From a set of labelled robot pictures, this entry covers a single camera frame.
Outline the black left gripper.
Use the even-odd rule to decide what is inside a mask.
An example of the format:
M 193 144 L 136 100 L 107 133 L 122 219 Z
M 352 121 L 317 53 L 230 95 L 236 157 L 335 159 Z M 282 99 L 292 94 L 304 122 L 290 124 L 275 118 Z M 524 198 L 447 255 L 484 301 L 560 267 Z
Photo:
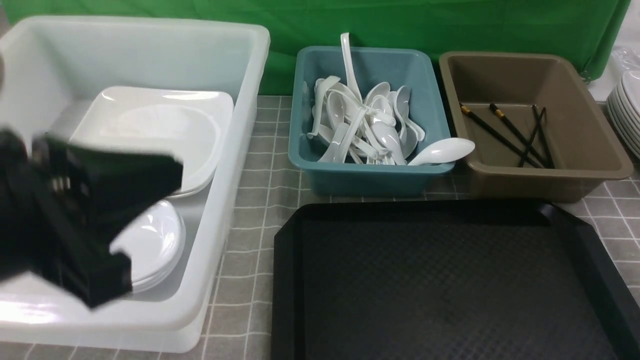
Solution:
M 0 280 L 33 272 L 88 308 L 133 291 L 131 259 L 110 244 L 182 185 L 167 153 L 105 151 L 42 134 L 0 135 Z

